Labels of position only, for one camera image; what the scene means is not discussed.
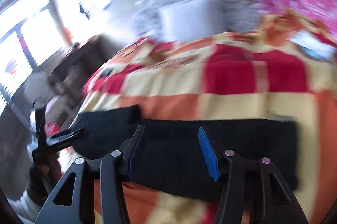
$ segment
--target dark wooden furniture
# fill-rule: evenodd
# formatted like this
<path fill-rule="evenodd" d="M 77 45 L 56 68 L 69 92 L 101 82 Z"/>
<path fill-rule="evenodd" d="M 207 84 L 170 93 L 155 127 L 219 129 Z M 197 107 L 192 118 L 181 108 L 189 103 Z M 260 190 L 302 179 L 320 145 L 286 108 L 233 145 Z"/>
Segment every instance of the dark wooden furniture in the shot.
<path fill-rule="evenodd" d="M 84 84 L 107 60 L 102 53 L 99 43 L 88 41 L 85 44 L 81 44 L 79 48 L 71 51 L 52 71 L 48 79 L 55 87 L 60 84 L 65 94 L 72 100 L 71 104 L 76 106 L 82 99 L 81 89 L 73 90 L 64 84 L 65 79 L 69 76 L 70 68 L 77 64 L 81 66 L 81 71 L 84 73 L 81 75 L 81 78 L 84 79 Z"/>

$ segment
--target black cloth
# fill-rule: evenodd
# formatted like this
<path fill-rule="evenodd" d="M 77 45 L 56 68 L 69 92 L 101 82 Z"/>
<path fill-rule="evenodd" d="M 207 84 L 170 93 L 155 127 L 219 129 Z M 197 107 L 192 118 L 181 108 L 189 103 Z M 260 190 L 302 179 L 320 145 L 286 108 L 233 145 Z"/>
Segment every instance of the black cloth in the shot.
<path fill-rule="evenodd" d="M 40 207 L 48 198 L 47 191 L 42 181 L 42 174 L 39 168 L 32 164 L 29 168 L 29 181 L 26 185 L 26 192 L 29 198 Z"/>
<path fill-rule="evenodd" d="M 87 137 L 74 142 L 75 150 L 89 159 L 101 158 L 118 149 L 125 139 L 132 137 L 137 126 L 143 124 L 146 142 L 132 181 L 174 195 L 219 200 L 222 185 L 209 176 L 198 142 L 198 129 L 205 125 L 216 140 L 243 158 L 270 158 L 290 188 L 297 187 L 294 122 L 141 120 L 135 112 L 128 107 L 80 114 L 73 129 L 84 127 Z"/>

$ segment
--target window frame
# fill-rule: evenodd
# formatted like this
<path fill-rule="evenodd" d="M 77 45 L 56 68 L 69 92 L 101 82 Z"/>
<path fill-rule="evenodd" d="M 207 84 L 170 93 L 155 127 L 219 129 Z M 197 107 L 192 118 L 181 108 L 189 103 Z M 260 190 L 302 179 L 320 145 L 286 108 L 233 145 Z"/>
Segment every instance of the window frame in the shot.
<path fill-rule="evenodd" d="M 15 4 L 16 2 L 18 2 L 19 0 L 4 0 L 3 3 L 1 4 L 1 7 L 0 7 L 0 15 L 5 11 L 7 10 L 9 7 L 11 7 L 13 4 Z M 66 34 L 66 31 L 65 31 L 65 27 L 62 23 L 62 20 L 60 18 L 60 15 L 57 11 L 57 8 L 56 8 L 56 4 L 55 4 L 55 1 L 54 0 L 48 0 L 48 4 L 41 8 L 39 10 L 39 12 L 42 12 L 46 9 L 48 9 L 52 19 L 54 20 L 55 22 L 55 25 L 56 25 L 56 28 L 58 30 L 58 32 L 60 33 L 64 43 L 66 46 L 71 46 L 73 45 L 72 41 L 69 40 L 68 38 L 68 35 Z M 26 22 L 28 20 L 27 19 L 24 19 L 22 21 L 20 21 L 18 24 L 14 25 L 3 37 L 0 38 L 0 44 L 8 37 L 10 36 L 12 33 L 16 33 L 16 35 L 19 36 L 21 35 L 22 36 L 22 33 L 21 33 L 21 26 L 23 25 L 24 22 Z M 33 71 L 34 69 L 37 68 L 37 64 L 35 61 L 31 61 L 29 59 L 29 56 L 27 57 L 26 53 L 25 53 L 25 56 L 26 56 L 26 59 L 28 60 L 28 63 L 29 65 L 32 67 Z M 6 90 L 6 88 L 4 88 L 4 86 L 2 85 L 1 81 L 0 81 L 0 93 L 1 95 L 3 96 L 3 98 L 5 99 L 7 105 L 9 103 L 9 100 L 11 98 L 11 96 L 9 95 L 8 91 Z"/>

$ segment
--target bedspread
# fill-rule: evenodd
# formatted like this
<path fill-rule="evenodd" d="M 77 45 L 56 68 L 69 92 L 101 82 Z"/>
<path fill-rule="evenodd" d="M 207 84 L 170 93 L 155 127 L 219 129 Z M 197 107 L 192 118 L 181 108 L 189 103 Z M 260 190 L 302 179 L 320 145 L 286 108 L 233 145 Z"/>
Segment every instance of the bedspread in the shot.
<path fill-rule="evenodd" d="M 228 32 L 190 43 L 139 39 L 92 75 L 80 112 L 138 104 L 147 119 L 291 116 L 299 127 L 299 187 L 294 193 L 310 223 L 316 224 L 337 198 L 336 70 L 335 60 L 311 59 L 287 40 L 298 30 L 335 46 L 323 24 L 290 9 L 285 15 L 266 15 L 247 34 Z M 107 67 L 111 74 L 100 77 Z M 77 157 L 71 149 L 64 153 Z M 214 221 L 217 203 L 135 183 L 123 189 L 132 224 Z M 100 223 L 97 184 L 95 210 Z"/>

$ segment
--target pillow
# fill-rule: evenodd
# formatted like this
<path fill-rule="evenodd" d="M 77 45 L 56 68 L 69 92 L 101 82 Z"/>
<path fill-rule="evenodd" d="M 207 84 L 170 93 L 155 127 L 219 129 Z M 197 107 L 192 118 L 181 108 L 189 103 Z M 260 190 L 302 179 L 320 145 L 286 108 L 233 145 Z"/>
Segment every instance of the pillow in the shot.
<path fill-rule="evenodd" d="M 188 42 L 226 31 L 220 0 L 185 0 L 159 9 L 165 41 Z"/>

